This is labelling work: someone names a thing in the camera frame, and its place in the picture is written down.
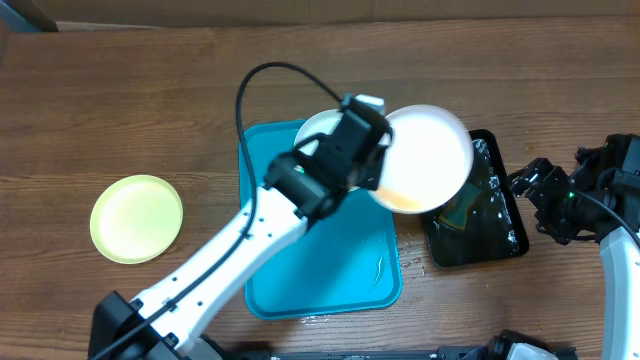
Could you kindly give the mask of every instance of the light green plate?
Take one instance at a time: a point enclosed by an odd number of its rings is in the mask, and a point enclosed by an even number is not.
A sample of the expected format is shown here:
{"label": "light green plate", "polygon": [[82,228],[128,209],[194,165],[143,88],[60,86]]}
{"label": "light green plate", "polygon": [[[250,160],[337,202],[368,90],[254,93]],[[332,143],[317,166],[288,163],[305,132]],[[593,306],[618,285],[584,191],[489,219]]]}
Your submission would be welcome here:
{"label": "light green plate", "polygon": [[182,203],[168,182],[135,175],[100,195],[89,227],[96,248],[122,264],[150,260],[166,250],[180,231]]}

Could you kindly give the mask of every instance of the wooden table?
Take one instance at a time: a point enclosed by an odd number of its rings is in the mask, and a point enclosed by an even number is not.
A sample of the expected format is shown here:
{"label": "wooden table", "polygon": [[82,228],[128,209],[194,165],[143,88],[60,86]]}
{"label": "wooden table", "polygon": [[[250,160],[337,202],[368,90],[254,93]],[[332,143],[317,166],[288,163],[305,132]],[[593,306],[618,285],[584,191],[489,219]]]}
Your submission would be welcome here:
{"label": "wooden table", "polygon": [[[233,103],[254,65],[286,60],[389,109],[428,103],[497,136],[508,171],[579,144],[640,133],[640,26],[572,18],[11,35],[0,70],[0,357],[81,359],[93,307],[163,278],[239,208]],[[333,104],[294,73],[260,75],[245,126]],[[102,257],[89,236],[100,193],[131,174],[172,183],[182,232],[151,262]],[[593,244],[534,230],[519,259],[438,270],[416,217],[396,216],[404,288],[384,310],[262,321],[238,293],[207,334],[277,351],[484,344],[503,328],[599,358],[604,283]]]}

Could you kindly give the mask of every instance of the orange liquid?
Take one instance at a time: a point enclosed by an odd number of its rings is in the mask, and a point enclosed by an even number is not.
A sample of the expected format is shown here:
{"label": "orange liquid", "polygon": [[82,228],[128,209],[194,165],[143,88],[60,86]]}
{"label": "orange liquid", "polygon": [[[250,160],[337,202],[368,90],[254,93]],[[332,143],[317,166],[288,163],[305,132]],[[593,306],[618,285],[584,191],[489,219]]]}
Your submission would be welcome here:
{"label": "orange liquid", "polygon": [[375,193],[380,199],[395,208],[407,211],[417,211],[424,208],[424,205],[419,201],[405,197],[383,187],[379,187],[378,190],[375,191]]}

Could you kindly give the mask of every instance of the white robotic arm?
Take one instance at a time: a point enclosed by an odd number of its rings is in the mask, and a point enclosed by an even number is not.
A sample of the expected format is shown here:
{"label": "white robotic arm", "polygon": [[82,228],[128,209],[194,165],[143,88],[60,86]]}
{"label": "white robotic arm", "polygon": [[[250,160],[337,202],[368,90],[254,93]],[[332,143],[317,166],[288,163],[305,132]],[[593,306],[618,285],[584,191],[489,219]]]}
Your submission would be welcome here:
{"label": "white robotic arm", "polygon": [[[307,218],[296,216],[297,207],[278,190],[260,187],[257,195],[256,221],[249,231],[250,237],[173,311],[165,312],[151,324],[162,337],[172,333],[178,340],[174,348],[183,355],[191,351],[213,317],[251,275],[307,231]],[[139,314],[143,318],[151,316],[220,259],[246,226],[252,205],[251,201],[247,203],[220,233],[176,271],[138,294],[134,300],[144,304]]]}
{"label": "white robotic arm", "polygon": [[617,228],[600,242],[606,303],[602,359],[640,359],[640,250]]}

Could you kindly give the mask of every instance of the blue tray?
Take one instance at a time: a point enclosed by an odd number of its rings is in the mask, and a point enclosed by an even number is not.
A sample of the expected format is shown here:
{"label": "blue tray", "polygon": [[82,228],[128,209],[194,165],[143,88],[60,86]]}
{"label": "blue tray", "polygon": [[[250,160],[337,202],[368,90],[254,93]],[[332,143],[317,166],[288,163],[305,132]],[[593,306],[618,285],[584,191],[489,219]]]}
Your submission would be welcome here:
{"label": "blue tray", "polygon": [[[245,132],[258,179],[291,150],[304,120],[257,125]],[[240,201],[251,188],[239,150]],[[387,307],[402,292],[393,217],[366,190],[352,191],[337,213],[271,258],[245,285],[251,312],[272,320]]]}

